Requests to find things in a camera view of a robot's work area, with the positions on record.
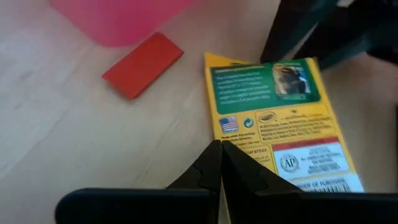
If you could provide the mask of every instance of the yellow cardboard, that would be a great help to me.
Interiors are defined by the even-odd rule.
[[[363,192],[312,58],[250,65],[205,54],[215,139],[306,191]]]

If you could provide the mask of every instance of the light wood surface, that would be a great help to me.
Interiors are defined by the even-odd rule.
[[[101,75],[133,46],[95,44],[47,1],[0,1],[0,223],[54,223],[83,187],[171,183],[213,137],[203,53],[257,62],[278,3],[199,0],[160,28],[185,55],[126,101]],[[365,189],[395,191],[398,68],[362,54],[324,79]]]

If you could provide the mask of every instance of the red block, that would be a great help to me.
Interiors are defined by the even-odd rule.
[[[183,51],[165,35],[155,33],[113,65],[102,77],[129,99],[137,98]]]

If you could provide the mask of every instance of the pink bin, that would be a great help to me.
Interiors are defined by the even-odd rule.
[[[52,6],[93,40],[135,44],[195,0],[52,0]]]

